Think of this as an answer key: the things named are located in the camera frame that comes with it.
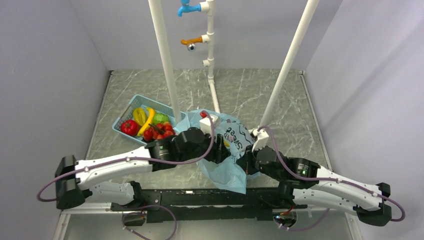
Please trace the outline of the light blue plastic basket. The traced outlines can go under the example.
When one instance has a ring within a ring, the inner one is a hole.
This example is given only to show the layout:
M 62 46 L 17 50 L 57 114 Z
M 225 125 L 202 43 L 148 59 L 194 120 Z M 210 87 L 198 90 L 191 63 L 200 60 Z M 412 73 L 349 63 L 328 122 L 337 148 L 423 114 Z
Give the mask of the light blue plastic basket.
M 135 141 L 142 145 L 146 145 L 147 143 L 143 140 L 142 136 L 130 136 L 126 133 L 123 133 L 121 131 L 121 125 L 127 120 L 134 120 L 133 112 L 137 108 L 142 108 L 143 111 L 148 115 L 149 113 L 147 111 L 147 107 L 154 109 L 157 113 L 167 115 L 173 127 L 177 125 L 171 106 L 165 105 L 161 102 L 155 101 L 140 94 L 136 94 L 129 101 L 127 107 L 124 109 L 122 114 L 112 124 L 112 129 L 132 141 Z

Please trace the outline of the yellow fake pepper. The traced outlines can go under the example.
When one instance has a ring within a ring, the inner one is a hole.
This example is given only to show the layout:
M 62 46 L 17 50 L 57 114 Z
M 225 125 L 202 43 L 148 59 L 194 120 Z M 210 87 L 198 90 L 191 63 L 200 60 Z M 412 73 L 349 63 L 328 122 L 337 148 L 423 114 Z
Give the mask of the yellow fake pepper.
M 145 111 L 141 107 L 135 108 L 132 115 L 134 121 L 141 127 L 146 123 L 148 118 Z

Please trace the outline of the orange plastic faucet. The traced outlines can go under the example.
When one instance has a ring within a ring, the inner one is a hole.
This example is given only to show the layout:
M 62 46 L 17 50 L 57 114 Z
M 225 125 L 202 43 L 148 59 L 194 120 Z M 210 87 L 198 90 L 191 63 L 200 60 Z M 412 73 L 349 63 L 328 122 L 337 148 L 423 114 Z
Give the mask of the orange plastic faucet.
M 191 39 L 182 39 L 180 43 L 187 47 L 189 52 L 194 52 L 196 50 L 196 44 L 202 43 L 203 37 L 191 38 Z

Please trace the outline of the red fake pepper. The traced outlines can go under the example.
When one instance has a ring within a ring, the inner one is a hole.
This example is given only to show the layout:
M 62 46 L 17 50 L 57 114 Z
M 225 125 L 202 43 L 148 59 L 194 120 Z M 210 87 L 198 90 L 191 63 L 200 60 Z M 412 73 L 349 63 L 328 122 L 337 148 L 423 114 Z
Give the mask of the red fake pepper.
M 135 137 L 139 130 L 140 125 L 133 119 L 126 120 L 120 125 L 120 131 L 131 137 Z

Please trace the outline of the white pvc pipe frame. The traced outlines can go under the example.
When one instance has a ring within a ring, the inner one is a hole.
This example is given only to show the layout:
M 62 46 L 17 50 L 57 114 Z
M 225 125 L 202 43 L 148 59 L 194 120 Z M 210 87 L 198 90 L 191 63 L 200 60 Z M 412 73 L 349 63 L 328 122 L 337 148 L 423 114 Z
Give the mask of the white pvc pipe frame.
M 202 35 L 203 43 L 206 43 L 208 46 L 208 55 L 207 59 L 202 61 L 202 64 L 205 68 L 208 69 L 207 72 L 207 81 L 210 87 L 212 102 L 214 106 L 214 110 L 220 112 L 220 106 L 218 102 L 217 92 L 215 89 L 215 79 L 214 79 L 214 68 L 215 68 L 215 59 L 214 59 L 214 44 L 215 44 L 215 36 L 214 36 L 214 16 L 216 5 L 213 0 L 206 0 L 201 3 L 201 11 L 202 13 L 206 13 L 207 15 L 207 32 L 205 35 Z M 310 25 L 310 22 L 313 18 L 313 15 L 316 11 L 316 8 L 319 4 L 318 0 L 309 0 L 307 1 L 302 16 L 300 18 L 297 29 L 294 33 L 293 39 L 289 46 L 288 52 L 284 59 L 283 65 L 277 77 L 275 86 L 272 90 L 269 101 L 266 105 L 264 114 L 260 121 L 260 125 L 267 125 L 271 120 L 271 116 L 273 114 L 274 105 L 278 100 L 279 94 L 281 92 L 282 86 L 287 78 L 288 72 L 297 56 L 298 50 L 301 46 L 301 43 L 304 39 L 304 36 L 307 32 L 307 29 Z M 171 100 L 171 107 L 173 110 L 173 114 L 175 116 L 176 122 L 179 123 L 182 121 L 181 117 L 181 109 L 177 96 L 176 89 L 176 78 L 173 72 L 172 58 L 168 43 L 168 36 L 166 31 L 165 19 L 163 14 L 162 2 L 160 0 L 149 0 L 148 1 L 150 14 L 154 26 L 154 31 L 156 35 L 156 40 L 158 44 L 158 49 L 160 53 L 160 58 L 162 62 L 162 67 L 165 74 L 165 80 L 168 88 L 168 94 Z

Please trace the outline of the green fake fruit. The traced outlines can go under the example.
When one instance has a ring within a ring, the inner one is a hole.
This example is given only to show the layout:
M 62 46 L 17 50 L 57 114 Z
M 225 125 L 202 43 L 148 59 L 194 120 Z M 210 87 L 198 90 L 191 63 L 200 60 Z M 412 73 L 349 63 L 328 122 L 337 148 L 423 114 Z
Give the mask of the green fake fruit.
M 161 112 L 157 112 L 153 116 L 153 119 L 152 119 L 152 123 L 154 125 L 156 125 L 156 124 L 164 124 L 165 122 L 169 122 L 169 121 L 170 121 L 169 116 L 166 115 L 166 114 L 164 114 L 164 113 L 161 113 Z

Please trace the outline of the red fake fruit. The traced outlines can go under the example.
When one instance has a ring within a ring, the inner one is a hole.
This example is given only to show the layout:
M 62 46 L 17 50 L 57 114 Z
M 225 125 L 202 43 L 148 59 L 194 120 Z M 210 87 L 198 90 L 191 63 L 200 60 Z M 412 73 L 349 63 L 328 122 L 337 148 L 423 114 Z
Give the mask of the red fake fruit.
M 142 139 L 150 143 L 174 135 L 176 135 L 176 132 L 173 126 L 170 122 L 165 121 L 164 123 L 149 124 L 149 127 L 142 134 Z

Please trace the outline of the light blue plastic bag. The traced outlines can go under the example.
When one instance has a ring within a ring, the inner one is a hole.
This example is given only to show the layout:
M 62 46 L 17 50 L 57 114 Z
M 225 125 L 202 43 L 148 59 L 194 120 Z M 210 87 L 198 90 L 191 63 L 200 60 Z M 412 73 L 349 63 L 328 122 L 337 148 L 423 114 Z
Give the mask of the light blue plastic bag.
M 180 131 L 189 127 L 200 129 L 201 121 L 206 117 L 205 112 L 214 121 L 215 144 L 206 158 L 199 160 L 197 165 L 218 189 L 245 194 L 247 181 L 261 174 L 246 171 L 245 167 L 237 164 L 237 160 L 246 154 L 247 148 L 252 147 L 256 140 L 238 118 L 207 109 L 187 112 L 186 117 L 176 125 L 177 129 Z

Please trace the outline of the blue plastic faucet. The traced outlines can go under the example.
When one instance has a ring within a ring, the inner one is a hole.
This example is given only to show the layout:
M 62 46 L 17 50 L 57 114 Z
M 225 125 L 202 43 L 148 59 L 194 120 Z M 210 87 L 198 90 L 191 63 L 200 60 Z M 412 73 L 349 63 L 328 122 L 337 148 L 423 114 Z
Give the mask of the blue plastic faucet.
M 181 7 L 177 11 L 177 16 L 182 17 L 184 13 L 201 12 L 202 7 L 200 4 L 190 5 L 190 0 L 180 0 Z

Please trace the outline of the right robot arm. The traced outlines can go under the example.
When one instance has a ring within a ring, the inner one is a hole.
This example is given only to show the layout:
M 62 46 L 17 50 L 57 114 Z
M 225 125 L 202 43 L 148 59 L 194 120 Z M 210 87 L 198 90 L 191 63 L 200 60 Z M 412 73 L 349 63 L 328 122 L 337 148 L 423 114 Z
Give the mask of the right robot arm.
M 305 158 L 286 157 L 266 146 L 248 150 L 236 161 L 248 175 L 261 173 L 278 181 L 271 199 L 274 208 L 317 206 L 339 210 L 368 225 L 383 227 L 392 219 L 392 208 L 385 203 L 390 186 L 350 180 Z

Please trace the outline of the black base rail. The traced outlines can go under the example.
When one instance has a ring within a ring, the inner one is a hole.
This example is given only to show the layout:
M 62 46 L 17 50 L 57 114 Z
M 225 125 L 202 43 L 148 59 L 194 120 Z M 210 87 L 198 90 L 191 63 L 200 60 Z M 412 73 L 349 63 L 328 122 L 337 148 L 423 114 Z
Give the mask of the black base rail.
M 144 189 L 139 205 L 122 206 L 112 203 L 113 212 L 135 212 L 146 209 L 147 223 L 165 221 L 201 221 L 256 219 L 270 221 L 278 211 L 294 207 L 306 208 L 295 203 L 289 190 L 277 187 L 248 188 L 245 194 L 219 189 Z

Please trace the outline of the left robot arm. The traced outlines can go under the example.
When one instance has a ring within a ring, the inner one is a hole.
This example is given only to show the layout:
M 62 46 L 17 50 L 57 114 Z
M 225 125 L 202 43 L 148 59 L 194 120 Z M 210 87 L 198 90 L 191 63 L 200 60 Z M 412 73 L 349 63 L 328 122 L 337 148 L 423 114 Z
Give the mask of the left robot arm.
M 222 134 L 211 136 L 196 127 L 110 157 L 76 160 L 74 155 L 64 156 L 54 174 L 56 208 L 68 210 L 85 202 L 106 201 L 137 210 L 145 200 L 141 185 L 136 181 L 111 183 L 111 179 L 167 170 L 195 159 L 220 164 L 229 156 Z

